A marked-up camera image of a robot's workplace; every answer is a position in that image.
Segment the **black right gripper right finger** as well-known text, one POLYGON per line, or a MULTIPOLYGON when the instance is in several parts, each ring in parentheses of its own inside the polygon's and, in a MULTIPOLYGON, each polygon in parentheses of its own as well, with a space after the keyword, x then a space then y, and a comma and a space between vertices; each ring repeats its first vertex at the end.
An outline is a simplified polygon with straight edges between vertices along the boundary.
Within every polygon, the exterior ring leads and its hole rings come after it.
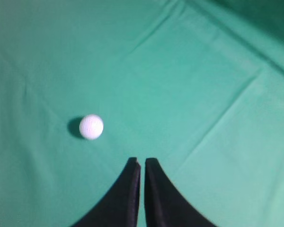
POLYGON ((148 227, 214 227, 169 180, 156 158, 145 160, 144 207, 148 227))

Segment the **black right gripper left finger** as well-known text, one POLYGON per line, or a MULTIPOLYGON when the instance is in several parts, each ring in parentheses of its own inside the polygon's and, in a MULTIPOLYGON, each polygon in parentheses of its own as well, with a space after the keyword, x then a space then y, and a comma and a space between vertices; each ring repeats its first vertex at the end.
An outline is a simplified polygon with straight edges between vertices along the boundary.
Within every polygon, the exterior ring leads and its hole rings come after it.
POLYGON ((102 199, 75 227, 135 227, 140 202, 141 166, 137 158, 127 160, 117 180, 102 199))

